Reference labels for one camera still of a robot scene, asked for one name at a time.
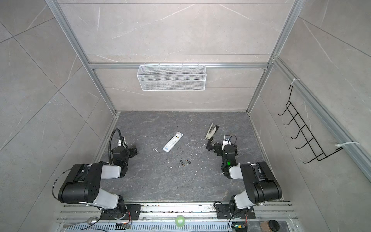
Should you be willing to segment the white remote control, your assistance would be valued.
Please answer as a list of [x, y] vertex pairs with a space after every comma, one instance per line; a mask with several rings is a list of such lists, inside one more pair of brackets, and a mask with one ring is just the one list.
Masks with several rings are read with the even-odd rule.
[[167, 153], [169, 153], [172, 148], [179, 142], [179, 140], [183, 137], [184, 135], [180, 132], [177, 132], [173, 138], [163, 147], [163, 150]]

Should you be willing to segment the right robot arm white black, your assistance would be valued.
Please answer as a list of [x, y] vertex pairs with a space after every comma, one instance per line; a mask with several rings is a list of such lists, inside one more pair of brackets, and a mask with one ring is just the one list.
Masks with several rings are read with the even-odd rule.
[[228, 179], [241, 179], [244, 183], [245, 190], [229, 201], [229, 212], [233, 217], [241, 217], [253, 206], [282, 198], [282, 189], [266, 162], [238, 164], [235, 143], [229, 139], [223, 144], [213, 143], [213, 140], [209, 139], [206, 149], [222, 158], [222, 174]]

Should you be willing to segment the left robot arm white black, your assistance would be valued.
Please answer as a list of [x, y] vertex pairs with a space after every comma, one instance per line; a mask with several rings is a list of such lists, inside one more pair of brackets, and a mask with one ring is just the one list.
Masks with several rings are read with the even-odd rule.
[[102, 211], [103, 219], [131, 219], [121, 195], [109, 193], [100, 187], [102, 180], [123, 178], [130, 158], [138, 155], [136, 146], [124, 145], [111, 150], [110, 163], [75, 164], [62, 184], [57, 199], [61, 203], [88, 205]]

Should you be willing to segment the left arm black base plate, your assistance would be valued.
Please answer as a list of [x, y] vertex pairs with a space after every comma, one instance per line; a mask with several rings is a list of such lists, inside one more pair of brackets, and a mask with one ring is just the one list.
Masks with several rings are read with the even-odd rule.
[[130, 204], [125, 205], [123, 209], [115, 208], [109, 210], [103, 210], [100, 219], [101, 220], [138, 220], [141, 212], [142, 205]]

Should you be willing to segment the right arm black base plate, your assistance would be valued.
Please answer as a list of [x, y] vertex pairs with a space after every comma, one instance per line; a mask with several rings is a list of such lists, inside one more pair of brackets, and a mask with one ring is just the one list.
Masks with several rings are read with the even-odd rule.
[[254, 209], [232, 210], [229, 204], [214, 203], [217, 219], [256, 219]]

